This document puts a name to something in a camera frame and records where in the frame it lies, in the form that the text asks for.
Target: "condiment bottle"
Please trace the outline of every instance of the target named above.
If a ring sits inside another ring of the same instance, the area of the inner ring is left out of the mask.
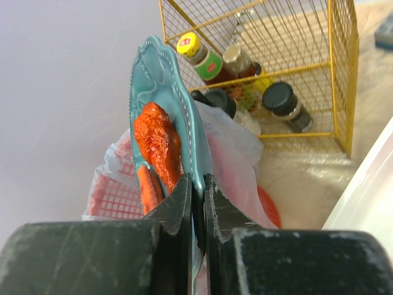
[[[212,50],[206,48],[195,33],[183,35],[176,50],[194,68],[206,85],[235,80],[235,74]]]
[[[239,44],[230,45],[222,55],[222,58],[229,68],[239,75],[240,79],[259,76],[265,73],[261,65],[256,61],[252,61],[247,52]],[[253,82],[245,83],[241,97],[239,97],[240,103],[248,111],[255,111],[262,101],[264,91],[272,83],[273,80],[269,77],[261,77]]]
[[[313,118],[288,83],[277,82],[268,87],[262,104],[274,118],[284,121],[295,133],[308,132],[313,126]]]
[[[242,125],[255,136],[261,134],[260,124],[255,121],[250,113],[238,104],[226,91],[221,88],[214,88],[202,94],[199,90],[191,92],[194,100],[202,102],[213,108],[220,108],[226,112],[236,123]]]

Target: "wire basket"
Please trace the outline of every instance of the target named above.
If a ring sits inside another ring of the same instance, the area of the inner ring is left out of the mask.
[[[269,112],[255,114],[268,151],[351,155],[359,37],[353,0],[160,0],[165,44],[176,51],[193,31],[219,55],[240,44],[266,73],[205,86],[180,55],[186,87],[243,89],[255,81],[286,81],[314,119],[308,133],[293,133]]]

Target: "spice rack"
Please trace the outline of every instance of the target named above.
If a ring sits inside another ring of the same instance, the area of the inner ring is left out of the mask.
[[[269,112],[254,114],[267,151],[351,155],[359,38],[353,0],[160,0],[165,44],[176,51],[193,31],[219,55],[239,43],[266,74],[206,86],[178,55],[186,87],[245,89],[252,81],[289,83],[312,115],[308,133],[293,133]]]

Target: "gray object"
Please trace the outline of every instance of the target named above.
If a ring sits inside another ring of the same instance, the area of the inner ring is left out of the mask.
[[[393,50],[393,12],[375,31],[374,38],[377,47]]]

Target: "beige countertop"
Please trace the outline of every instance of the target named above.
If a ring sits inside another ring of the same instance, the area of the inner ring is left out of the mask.
[[[356,6],[360,37],[352,158],[264,153],[258,183],[276,202],[284,228],[320,229],[373,143],[393,116],[393,52],[377,49],[374,31],[393,2]]]

